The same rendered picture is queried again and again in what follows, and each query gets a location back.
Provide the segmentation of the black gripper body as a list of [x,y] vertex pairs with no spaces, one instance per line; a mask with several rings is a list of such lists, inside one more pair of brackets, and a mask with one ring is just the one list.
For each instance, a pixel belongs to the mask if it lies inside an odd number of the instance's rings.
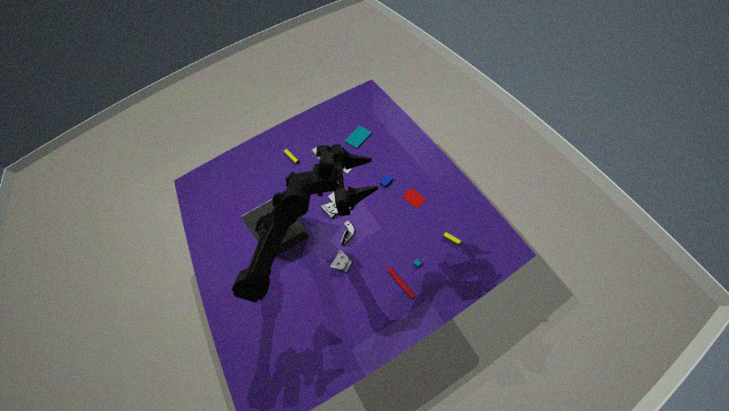
[[[323,195],[323,192],[334,191],[335,205],[340,215],[350,215],[350,202],[348,197],[348,191],[344,188],[344,180],[342,169],[345,166],[343,152],[341,151],[340,145],[334,145],[330,148],[330,151],[334,151],[334,169],[331,173],[331,180],[334,183],[323,183],[317,180],[318,172],[317,168],[313,167],[313,170],[309,173],[309,183],[313,194],[318,194],[318,197]],[[339,176],[338,176],[339,175]],[[332,181],[332,182],[333,182]],[[339,184],[338,184],[339,182]]]

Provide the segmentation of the teal flat rectangular plate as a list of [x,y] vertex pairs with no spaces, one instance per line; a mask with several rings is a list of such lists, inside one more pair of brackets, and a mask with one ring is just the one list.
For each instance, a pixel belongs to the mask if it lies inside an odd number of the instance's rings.
[[358,148],[361,146],[366,139],[372,134],[371,131],[367,130],[362,126],[358,126],[345,140],[344,142],[352,147]]

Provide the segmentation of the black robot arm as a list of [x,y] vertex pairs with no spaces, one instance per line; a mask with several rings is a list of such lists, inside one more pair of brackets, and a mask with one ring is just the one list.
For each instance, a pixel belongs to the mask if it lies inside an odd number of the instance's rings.
[[[317,180],[323,183],[334,183],[331,173],[334,169],[335,152],[328,146],[317,147],[316,156],[319,163]],[[234,297],[256,302],[263,300],[269,289],[269,276],[273,260],[280,248],[283,236],[288,227],[295,223],[298,217],[306,214],[312,190],[309,183],[309,172],[291,172],[286,180],[286,191],[276,193],[272,199],[273,210],[265,214],[256,222],[256,229],[260,239],[250,266],[239,272],[232,286]],[[333,182],[332,182],[333,181]]]

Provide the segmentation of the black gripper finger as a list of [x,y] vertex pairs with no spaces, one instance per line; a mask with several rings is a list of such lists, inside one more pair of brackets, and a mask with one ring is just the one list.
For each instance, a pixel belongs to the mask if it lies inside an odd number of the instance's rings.
[[369,186],[369,187],[363,187],[363,188],[357,188],[357,189],[354,189],[354,188],[351,188],[348,186],[348,197],[349,197],[351,210],[354,209],[353,207],[357,203],[359,203],[365,197],[371,195],[377,189],[378,189],[378,186]]
[[362,164],[370,163],[372,161],[371,157],[350,154],[344,148],[342,148],[342,152],[343,152],[346,170],[353,168],[353,167],[357,167]]

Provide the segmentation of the red flat rectangular plate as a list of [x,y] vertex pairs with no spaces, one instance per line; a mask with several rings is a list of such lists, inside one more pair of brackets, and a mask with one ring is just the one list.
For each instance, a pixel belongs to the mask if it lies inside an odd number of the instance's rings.
[[406,192],[402,197],[407,200],[411,205],[413,205],[416,209],[418,209],[426,200],[413,188]]

